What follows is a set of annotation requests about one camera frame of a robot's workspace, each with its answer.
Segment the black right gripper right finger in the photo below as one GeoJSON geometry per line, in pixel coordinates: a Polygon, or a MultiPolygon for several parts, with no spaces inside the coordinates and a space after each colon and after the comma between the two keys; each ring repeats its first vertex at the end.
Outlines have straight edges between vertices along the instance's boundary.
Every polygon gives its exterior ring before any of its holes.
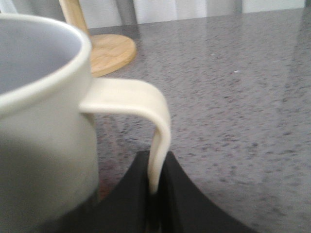
{"type": "Polygon", "coordinates": [[[160,177],[163,233],[254,233],[208,199],[168,152],[160,177]]]}

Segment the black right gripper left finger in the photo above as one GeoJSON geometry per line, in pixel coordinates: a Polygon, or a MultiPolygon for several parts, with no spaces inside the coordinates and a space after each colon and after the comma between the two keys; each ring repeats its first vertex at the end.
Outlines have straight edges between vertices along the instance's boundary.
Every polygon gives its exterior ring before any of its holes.
{"type": "Polygon", "coordinates": [[[139,151],[117,186],[96,206],[78,207],[56,223],[43,227],[45,233],[143,233],[146,230],[149,151],[139,151]]]}

